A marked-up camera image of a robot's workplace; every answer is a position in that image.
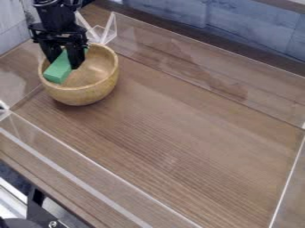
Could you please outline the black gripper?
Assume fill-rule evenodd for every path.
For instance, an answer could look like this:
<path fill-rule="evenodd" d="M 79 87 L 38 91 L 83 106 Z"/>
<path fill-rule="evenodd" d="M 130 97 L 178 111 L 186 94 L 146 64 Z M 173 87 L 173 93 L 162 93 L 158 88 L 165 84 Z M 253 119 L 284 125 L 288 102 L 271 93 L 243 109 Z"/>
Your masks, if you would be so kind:
<path fill-rule="evenodd" d="M 86 28 L 77 24 L 82 4 L 83 0 L 33 0 L 39 22 L 29 25 L 34 42 L 41 45 L 50 63 L 58 59 L 61 46 L 66 45 L 73 69 L 78 69 L 85 61 L 87 46 Z"/>

